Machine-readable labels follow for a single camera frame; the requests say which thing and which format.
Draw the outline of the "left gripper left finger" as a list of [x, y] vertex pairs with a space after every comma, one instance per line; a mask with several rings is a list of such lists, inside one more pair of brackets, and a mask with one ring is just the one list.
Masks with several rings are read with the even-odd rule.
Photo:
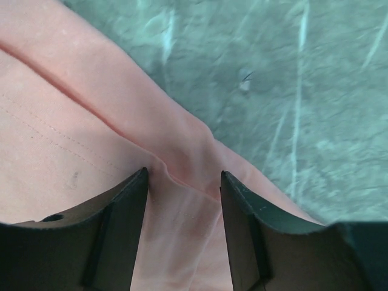
[[42, 221], [8, 227], [10, 288], [129, 288], [144, 219], [143, 168]]

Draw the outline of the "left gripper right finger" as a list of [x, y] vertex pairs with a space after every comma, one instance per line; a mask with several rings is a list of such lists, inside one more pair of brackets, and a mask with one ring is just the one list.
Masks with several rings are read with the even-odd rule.
[[329, 288], [319, 231], [221, 174], [221, 204], [234, 288]]

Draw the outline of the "salmon pink t shirt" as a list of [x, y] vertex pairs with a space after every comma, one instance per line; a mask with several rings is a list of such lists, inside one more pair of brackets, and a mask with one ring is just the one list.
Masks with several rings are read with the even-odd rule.
[[220, 178], [305, 220], [116, 44], [59, 1], [1, 2], [1, 221], [42, 219], [150, 173], [133, 290], [230, 290]]

